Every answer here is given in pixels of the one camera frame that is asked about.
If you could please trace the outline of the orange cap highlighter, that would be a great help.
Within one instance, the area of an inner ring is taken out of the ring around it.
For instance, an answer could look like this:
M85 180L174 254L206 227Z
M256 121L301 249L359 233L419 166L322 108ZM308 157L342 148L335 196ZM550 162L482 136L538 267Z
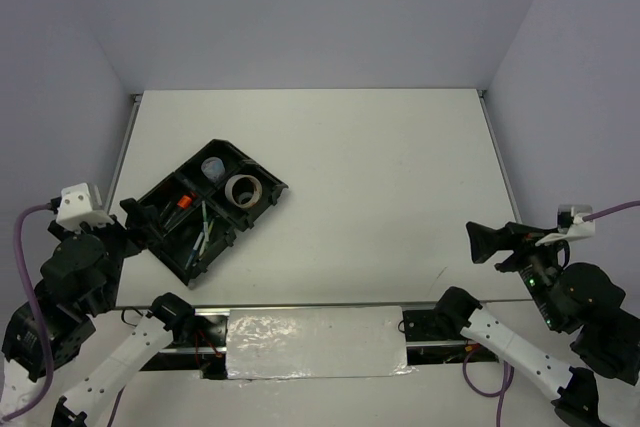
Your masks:
M180 213L187 210L194 201L194 197L191 195L183 195L179 198L179 200L172 206L169 214L165 218L166 223L170 223L173 221Z

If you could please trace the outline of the blue pen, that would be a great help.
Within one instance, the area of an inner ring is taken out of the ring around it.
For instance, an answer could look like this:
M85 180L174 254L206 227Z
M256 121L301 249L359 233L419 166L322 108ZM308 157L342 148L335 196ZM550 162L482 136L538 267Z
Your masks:
M193 264L193 262L195 261L195 259L198 257L198 253L199 250L198 249L192 249L190 252L190 255L187 259L187 262L185 264L185 268L189 269L191 267L191 265Z

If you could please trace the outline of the black four-compartment organizer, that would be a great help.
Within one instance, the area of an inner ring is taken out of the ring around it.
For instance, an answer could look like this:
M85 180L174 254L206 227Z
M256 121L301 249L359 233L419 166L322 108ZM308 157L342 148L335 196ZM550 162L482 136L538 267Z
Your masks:
M225 165L225 176L210 182L201 171L202 162L219 157ZM251 209L242 210L225 198L227 180L236 174L258 178L263 186L261 200ZM150 252L183 284L188 285L206 273L224 250L233 246L237 235L254 227L257 219L275 206L288 185L227 140L214 139L166 176L150 191L137 199L143 205L154 205L159 212L163 242L150 247ZM170 223L165 222L172 206L183 195L191 195L191 206ZM204 254L189 269L185 264L203 230L201 202L206 202L213 230Z

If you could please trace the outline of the green pen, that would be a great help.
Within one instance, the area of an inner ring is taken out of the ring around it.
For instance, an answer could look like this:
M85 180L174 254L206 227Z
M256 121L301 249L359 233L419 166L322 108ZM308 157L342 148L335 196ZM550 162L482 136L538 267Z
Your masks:
M204 242L209 242L209 216L207 213L206 202L203 200L201 202L201 212L202 212L202 221L203 221L203 240Z

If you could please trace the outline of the yellow pen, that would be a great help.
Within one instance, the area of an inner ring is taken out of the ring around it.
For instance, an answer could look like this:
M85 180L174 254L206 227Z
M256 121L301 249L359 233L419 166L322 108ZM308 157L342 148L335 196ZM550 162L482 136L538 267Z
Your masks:
M200 258L204 254L204 251L207 248L210 234L213 230L213 224L214 224L214 221L211 220L209 222L206 222L203 225L203 230L200 233L199 237L197 238L197 242L194 247L194 253L197 258Z

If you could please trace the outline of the clear round jar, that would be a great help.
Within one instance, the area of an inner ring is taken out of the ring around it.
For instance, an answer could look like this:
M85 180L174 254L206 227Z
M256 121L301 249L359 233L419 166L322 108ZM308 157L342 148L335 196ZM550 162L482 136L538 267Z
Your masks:
M219 157L209 157L202 162L201 171L210 182L216 183L225 176L226 168Z

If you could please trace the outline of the large clear tape roll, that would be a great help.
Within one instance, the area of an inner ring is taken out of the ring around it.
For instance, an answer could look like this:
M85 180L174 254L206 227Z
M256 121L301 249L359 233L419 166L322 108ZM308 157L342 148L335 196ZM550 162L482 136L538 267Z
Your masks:
M233 206L248 210L261 200L263 186L253 175L236 174L227 180L224 194L226 200Z

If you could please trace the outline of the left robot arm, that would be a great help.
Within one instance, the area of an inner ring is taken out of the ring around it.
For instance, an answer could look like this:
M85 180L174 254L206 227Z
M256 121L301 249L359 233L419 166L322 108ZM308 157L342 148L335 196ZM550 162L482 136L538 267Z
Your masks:
M56 372L70 365L95 331L94 318L113 310L126 258L160 239L159 213L129 198L121 201L125 223L80 197L73 209L59 196L21 212L14 223L13 249L27 301L12 315L1 353L5 387L1 423L26 426L27 415L52 388ZM59 244L32 282L23 248L23 225L31 214L51 211L48 227ZM130 379L160 350L189 343L196 332L194 308L173 293L157 297L125 341L83 381L56 401L51 426L92 426L106 408L116 409Z

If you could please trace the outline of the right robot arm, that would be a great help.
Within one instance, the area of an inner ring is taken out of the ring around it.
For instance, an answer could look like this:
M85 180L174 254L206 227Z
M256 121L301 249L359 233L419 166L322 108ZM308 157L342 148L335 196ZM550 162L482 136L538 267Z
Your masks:
M518 372L532 382L566 425L618 425L600 408L597 380L638 385L639 319L623 310L625 291L600 267L570 260L571 242L595 234L590 216L574 214L552 229L514 222L493 229L469 222L466 231L473 263L508 252L496 270L521 278L550 331L574 335L570 348L583 364L573 366L543 351L461 287L448 288L432 309L404 311L397 327L405 339L465 339L502 360L507 376Z

